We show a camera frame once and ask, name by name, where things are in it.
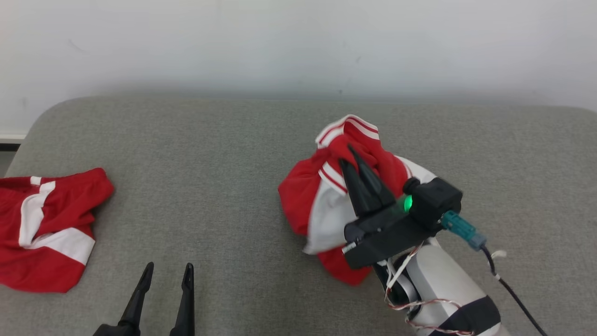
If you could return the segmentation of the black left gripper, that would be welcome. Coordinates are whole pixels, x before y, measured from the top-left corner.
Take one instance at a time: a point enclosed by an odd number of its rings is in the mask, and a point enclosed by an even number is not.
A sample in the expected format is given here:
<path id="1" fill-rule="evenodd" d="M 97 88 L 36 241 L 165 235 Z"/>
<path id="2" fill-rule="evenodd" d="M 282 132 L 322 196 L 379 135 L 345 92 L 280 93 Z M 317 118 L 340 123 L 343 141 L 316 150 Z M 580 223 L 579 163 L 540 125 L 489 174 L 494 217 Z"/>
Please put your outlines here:
<path id="1" fill-rule="evenodd" d="M 132 297 L 122 313 L 118 325 L 102 324 L 93 336 L 140 336 L 140 319 L 145 295 L 149 291 L 154 271 L 154 263 L 149 262 L 137 283 Z M 182 296 L 175 325 L 170 336 L 195 336 L 194 266 L 188 262 L 181 283 Z"/>

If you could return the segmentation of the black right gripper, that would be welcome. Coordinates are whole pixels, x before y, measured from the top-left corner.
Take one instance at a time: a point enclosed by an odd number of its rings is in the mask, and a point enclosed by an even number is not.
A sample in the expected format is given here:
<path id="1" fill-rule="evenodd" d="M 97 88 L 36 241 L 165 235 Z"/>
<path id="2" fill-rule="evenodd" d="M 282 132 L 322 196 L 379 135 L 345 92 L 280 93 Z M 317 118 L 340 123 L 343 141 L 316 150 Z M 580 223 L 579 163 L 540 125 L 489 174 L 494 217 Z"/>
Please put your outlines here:
<path id="1" fill-rule="evenodd" d="M 351 269 L 372 266 L 394 257 L 439 232 L 439 221 L 426 225 L 407 212 L 405 206 L 412 204 L 412 197 L 401 196 L 396 201 L 394 193 L 358 152 L 351 145 L 348 149 L 355 164 L 345 159 L 340 159 L 339 164 L 358 217 L 344 228 L 346 246 L 343 255 Z"/>

